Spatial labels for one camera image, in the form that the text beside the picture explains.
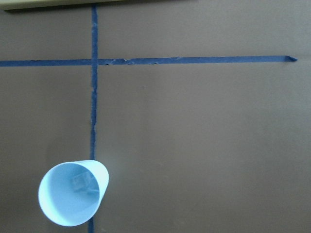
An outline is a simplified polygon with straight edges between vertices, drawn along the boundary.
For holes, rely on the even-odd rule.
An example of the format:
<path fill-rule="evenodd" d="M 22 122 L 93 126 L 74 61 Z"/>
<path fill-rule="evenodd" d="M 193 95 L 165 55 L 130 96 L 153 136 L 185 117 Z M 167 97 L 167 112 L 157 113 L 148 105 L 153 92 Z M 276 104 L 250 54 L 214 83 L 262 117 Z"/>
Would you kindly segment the light blue plastic cup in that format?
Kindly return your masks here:
<path fill-rule="evenodd" d="M 70 179 L 90 172 L 91 186 L 86 191 L 73 191 Z M 42 178 L 38 201 L 42 212 L 52 222 L 73 227 L 91 219 L 98 211 L 109 184 L 107 168 L 95 160 L 64 162 L 52 167 Z"/>

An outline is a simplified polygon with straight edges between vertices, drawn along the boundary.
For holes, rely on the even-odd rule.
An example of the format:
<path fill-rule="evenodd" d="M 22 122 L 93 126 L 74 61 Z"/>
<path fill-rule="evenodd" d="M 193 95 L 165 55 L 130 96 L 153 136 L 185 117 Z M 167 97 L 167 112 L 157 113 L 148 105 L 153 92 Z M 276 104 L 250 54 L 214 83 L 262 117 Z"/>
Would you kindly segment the bamboo cutting board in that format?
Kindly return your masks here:
<path fill-rule="evenodd" d="M 80 9 L 95 5 L 109 6 L 180 2 L 185 2 L 185 0 L 1 0 L 0 10 L 5 12 L 39 12 Z"/>

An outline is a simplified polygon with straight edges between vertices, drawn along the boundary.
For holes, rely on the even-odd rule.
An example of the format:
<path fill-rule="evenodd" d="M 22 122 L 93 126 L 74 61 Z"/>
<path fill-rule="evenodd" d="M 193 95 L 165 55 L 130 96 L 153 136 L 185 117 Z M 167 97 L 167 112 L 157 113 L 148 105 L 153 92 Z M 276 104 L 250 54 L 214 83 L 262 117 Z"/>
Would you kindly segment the clear ice cube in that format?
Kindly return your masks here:
<path fill-rule="evenodd" d="M 92 179 L 93 179 L 93 176 L 90 172 L 84 172 L 76 176 L 73 176 L 70 179 L 70 184 L 71 184 L 73 191 L 75 192 L 86 191 L 86 190 L 89 190 Z"/>

